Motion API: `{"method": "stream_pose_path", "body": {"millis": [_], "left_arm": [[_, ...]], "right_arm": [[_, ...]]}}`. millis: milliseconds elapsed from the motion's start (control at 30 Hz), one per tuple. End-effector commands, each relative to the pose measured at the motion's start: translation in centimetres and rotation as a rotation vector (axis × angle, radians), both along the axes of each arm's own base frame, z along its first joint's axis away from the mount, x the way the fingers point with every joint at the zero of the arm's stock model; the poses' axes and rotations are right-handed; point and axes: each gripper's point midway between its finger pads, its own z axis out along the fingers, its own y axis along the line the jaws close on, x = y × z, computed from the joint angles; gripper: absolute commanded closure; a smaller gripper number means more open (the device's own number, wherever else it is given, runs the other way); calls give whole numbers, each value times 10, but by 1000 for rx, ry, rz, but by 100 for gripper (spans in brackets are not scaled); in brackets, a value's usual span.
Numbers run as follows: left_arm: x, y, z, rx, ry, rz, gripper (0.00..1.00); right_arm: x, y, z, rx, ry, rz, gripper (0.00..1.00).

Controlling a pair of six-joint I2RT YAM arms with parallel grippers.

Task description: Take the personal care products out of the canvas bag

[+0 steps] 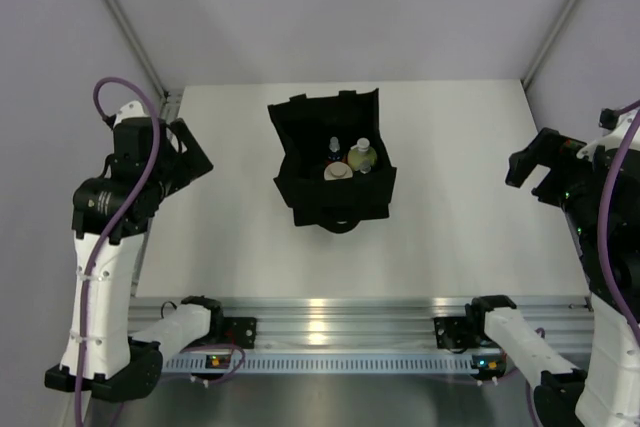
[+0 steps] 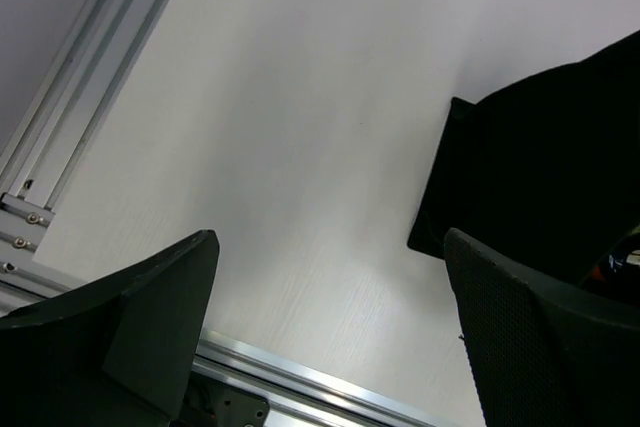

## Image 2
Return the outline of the black canvas bag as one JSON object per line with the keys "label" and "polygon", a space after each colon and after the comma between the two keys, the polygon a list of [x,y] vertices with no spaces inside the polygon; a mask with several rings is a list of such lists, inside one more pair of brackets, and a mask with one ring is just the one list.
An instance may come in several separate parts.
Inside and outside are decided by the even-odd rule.
{"label": "black canvas bag", "polygon": [[639,224],[639,37],[453,98],[410,249],[436,258],[458,229],[578,285]]}

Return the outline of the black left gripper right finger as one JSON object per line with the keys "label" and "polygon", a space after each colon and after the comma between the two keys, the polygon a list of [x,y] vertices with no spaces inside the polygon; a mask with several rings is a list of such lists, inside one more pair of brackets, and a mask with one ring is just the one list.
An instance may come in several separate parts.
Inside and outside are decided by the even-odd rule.
{"label": "black left gripper right finger", "polygon": [[463,342],[489,426],[636,426],[639,311],[445,236]]}

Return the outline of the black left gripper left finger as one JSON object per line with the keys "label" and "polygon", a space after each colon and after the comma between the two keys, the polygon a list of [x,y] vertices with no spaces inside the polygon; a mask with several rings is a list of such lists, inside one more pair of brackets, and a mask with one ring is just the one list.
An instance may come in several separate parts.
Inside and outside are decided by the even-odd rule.
{"label": "black left gripper left finger", "polygon": [[219,257],[212,230],[1,319],[4,426],[167,426]]}

